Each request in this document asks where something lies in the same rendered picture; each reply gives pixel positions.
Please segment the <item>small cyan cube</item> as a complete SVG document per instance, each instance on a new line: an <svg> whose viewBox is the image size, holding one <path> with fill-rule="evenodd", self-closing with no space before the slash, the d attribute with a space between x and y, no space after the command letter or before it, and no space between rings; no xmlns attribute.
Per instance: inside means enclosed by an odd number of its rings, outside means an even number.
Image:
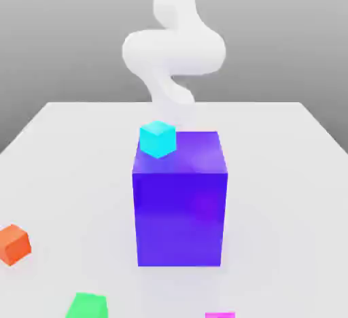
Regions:
<svg viewBox="0 0 348 318"><path fill-rule="evenodd" d="M161 121L144 124L139 130L139 148L154 158L174 152L177 148L176 128Z"/></svg>

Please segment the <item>large purple box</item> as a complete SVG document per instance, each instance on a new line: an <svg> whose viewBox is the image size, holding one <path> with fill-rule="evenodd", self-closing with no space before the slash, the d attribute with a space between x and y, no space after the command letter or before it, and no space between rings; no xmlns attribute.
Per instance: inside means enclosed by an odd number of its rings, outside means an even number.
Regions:
<svg viewBox="0 0 348 318"><path fill-rule="evenodd" d="M217 132L178 132L162 158L136 151L132 171L139 266L219 266L228 170Z"/></svg>

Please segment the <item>small green cube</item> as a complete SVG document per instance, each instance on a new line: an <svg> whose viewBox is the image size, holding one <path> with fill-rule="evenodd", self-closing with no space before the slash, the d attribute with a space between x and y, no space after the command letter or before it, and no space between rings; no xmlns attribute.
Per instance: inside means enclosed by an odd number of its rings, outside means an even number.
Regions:
<svg viewBox="0 0 348 318"><path fill-rule="evenodd" d="M107 298L96 294L76 293L65 318L109 318Z"/></svg>

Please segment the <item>small orange cube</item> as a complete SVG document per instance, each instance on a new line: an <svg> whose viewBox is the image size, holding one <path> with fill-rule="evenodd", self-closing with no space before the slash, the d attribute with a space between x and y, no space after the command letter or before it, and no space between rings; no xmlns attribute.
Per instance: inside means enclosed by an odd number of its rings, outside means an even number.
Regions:
<svg viewBox="0 0 348 318"><path fill-rule="evenodd" d="M31 253L29 235L16 225L0 230L0 260L8 266Z"/></svg>

